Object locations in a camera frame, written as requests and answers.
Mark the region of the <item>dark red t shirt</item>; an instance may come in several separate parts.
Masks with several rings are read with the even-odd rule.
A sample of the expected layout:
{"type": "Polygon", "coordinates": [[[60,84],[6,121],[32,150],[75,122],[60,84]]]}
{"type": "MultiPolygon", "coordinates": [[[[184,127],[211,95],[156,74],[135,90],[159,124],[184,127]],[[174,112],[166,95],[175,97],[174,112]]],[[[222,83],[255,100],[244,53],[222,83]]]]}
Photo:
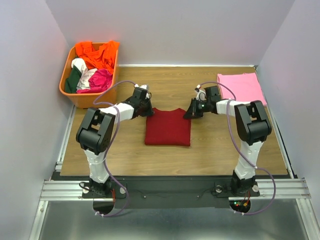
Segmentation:
{"type": "Polygon", "coordinates": [[[186,111],[159,110],[146,119],[144,144],[148,146],[191,146],[191,120],[185,119],[186,111]]]}

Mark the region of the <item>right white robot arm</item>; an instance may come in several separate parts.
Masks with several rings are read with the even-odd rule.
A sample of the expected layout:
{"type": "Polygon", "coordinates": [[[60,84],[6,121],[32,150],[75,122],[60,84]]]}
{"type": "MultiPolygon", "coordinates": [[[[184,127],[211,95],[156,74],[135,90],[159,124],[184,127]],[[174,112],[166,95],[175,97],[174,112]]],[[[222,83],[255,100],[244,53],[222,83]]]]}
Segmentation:
{"type": "Polygon", "coordinates": [[[198,119],[209,112],[227,117],[231,141],[239,153],[230,190],[234,195],[242,195],[255,185],[260,149],[272,132],[265,107],[260,100],[241,102],[233,99],[209,101],[193,98],[183,118],[198,119]]]}

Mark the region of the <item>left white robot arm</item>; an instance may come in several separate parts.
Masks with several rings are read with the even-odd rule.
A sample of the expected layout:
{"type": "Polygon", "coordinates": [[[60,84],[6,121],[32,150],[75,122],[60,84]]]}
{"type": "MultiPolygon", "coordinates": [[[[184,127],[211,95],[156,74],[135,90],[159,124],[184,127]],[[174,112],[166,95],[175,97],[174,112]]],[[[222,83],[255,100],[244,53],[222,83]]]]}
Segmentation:
{"type": "Polygon", "coordinates": [[[106,169],[106,155],[120,128],[120,122],[154,114],[151,100],[130,97],[107,108],[90,107],[76,133],[76,141],[84,150],[89,165],[89,183],[81,183],[83,191],[99,197],[112,193],[112,178],[106,169]]]}

